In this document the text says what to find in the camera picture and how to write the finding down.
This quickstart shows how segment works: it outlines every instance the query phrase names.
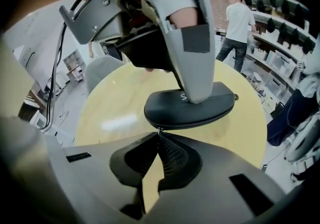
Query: white t-shirt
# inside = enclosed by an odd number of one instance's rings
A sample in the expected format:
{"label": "white t-shirt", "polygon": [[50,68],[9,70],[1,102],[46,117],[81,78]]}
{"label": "white t-shirt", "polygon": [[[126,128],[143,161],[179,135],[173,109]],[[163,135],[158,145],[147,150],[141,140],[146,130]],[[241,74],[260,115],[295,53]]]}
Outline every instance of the white t-shirt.
{"label": "white t-shirt", "polygon": [[247,43],[248,25],[256,24],[252,11],[244,4],[235,3],[227,7],[226,19],[229,21],[226,37]]}

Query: floor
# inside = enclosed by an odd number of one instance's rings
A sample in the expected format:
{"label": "floor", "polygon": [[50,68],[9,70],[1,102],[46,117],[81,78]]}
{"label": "floor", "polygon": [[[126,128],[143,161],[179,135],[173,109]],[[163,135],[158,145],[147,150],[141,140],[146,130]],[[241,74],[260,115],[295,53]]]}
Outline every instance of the floor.
{"label": "floor", "polygon": [[[78,84],[68,84],[60,94],[55,105],[54,125],[61,129],[67,136],[58,133],[57,139],[61,141],[62,147],[73,146],[77,122],[81,114],[82,107],[88,94],[84,82]],[[271,121],[271,116],[267,113],[267,122]],[[290,192],[294,184],[290,179],[290,174],[295,166],[284,160],[285,148],[283,143],[279,147],[272,147],[267,144],[263,164],[267,164],[266,174],[275,180],[286,192]]]}

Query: round wooden table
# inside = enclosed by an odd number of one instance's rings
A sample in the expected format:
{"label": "round wooden table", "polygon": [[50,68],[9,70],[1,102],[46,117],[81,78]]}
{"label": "round wooden table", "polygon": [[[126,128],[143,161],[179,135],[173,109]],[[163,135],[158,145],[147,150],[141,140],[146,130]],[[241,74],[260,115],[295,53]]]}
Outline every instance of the round wooden table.
{"label": "round wooden table", "polygon": [[[239,100],[232,111],[205,126],[167,132],[224,147],[259,167],[267,143],[267,123],[257,94],[242,75],[220,61],[215,62],[214,81],[223,82],[238,94]],[[104,143],[156,131],[145,119],[145,102],[152,92],[177,88],[172,73],[147,72],[131,63],[120,67],[89,95],[79,119],[76,145]],[[158,198],[157,183],[163,176],[157,156],[143,179],[147,211]]]}

